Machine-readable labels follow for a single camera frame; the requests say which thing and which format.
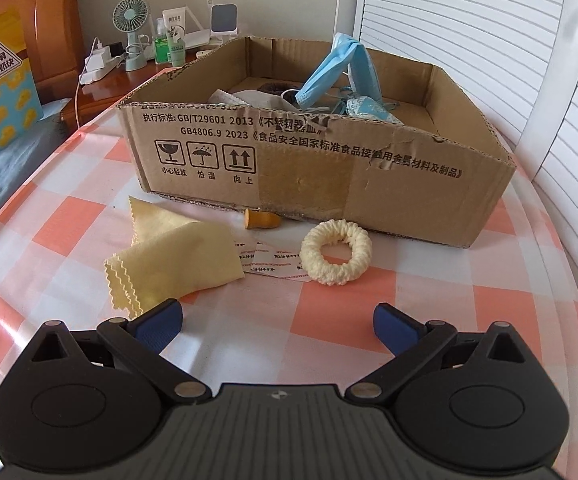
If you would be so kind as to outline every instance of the cream scrunchie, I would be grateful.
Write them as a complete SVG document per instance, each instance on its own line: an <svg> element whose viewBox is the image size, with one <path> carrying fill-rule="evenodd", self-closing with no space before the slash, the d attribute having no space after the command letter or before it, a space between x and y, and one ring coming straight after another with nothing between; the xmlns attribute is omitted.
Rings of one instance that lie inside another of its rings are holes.
<svg viewBox="0 0 578 480"><path fill-rule="evenodd" d="M323 245L344 242L351 247L351 259L342 265L330 264L322 257ZM304 237L300 250L303 269L322 285L344 285L358 279L371 262L371 239L358 224L346 220L328 220Z"/></svg>

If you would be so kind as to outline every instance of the cleaning cloth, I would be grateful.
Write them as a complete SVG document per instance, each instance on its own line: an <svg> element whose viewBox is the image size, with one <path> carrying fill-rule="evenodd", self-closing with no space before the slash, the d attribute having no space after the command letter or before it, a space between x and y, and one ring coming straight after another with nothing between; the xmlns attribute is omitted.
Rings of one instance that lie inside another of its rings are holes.
<svg viewBox="0 0 578 480"><path fill-rule="evenodd" d="M199 222L129 197L131 247L105 261L114 308L129 319L168 298L224 285L244 277L226 226Z"/></svg>

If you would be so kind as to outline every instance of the checkered tablecloth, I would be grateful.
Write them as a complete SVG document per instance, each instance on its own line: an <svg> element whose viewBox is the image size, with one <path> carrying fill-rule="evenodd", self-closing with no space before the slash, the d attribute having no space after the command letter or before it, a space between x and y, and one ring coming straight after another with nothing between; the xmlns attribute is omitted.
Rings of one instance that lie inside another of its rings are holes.
<svg viewBox="0 0 578 480"><path fill-rule="evenodd" d="M130 245L129 195L224 222L237 238L281 249L296 250L312 227L285 221L276 230L246 232L238 212L145 194L120 134L115 111L108 110L52 155L0 212L0 382L45 320L85 330L120 314L111 307L102 264ZM578 480L578 291L526 175L515 173L469 250L371 238L370 269L345 286L247 274L183 298L183 332L163 355L215 392L227 381L344 389L391 358L371 326L381 301L467 332L508 320L569 406L570 431L556 468ZM349 257L344 247L325 254Z"/></svg>

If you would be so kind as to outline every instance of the screw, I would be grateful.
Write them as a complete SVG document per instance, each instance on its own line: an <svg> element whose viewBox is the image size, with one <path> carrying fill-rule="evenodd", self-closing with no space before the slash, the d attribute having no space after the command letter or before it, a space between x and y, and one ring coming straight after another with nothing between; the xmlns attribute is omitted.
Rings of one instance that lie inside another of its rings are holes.
<svg viewBox="0 0 578 480"><path fill-rule="evenodd" d="M207 387L202 383L186 381L184 383L176 384L176 387L173 389L173 391L178 397L193 399L194 397L200 397L204 395L207 391Z"/></svg>
<svg viewBox="0 0 578 480"><path fill-rule="evenodd" d="M383 389L374 383L355 383L351 393L358 399L375 399L383 394Z"/></svg>

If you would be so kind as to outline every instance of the wooden headboard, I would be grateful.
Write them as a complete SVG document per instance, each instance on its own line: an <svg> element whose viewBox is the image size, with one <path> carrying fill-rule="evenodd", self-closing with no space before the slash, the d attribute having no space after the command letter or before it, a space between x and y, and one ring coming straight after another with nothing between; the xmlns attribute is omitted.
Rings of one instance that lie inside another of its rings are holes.
<svg viewBox="0 0 578 480"><path fill-rule="evenodd" d="M31 71L43 103L73 97L84 62L76 0L0 0L18 9Z"/></svg>

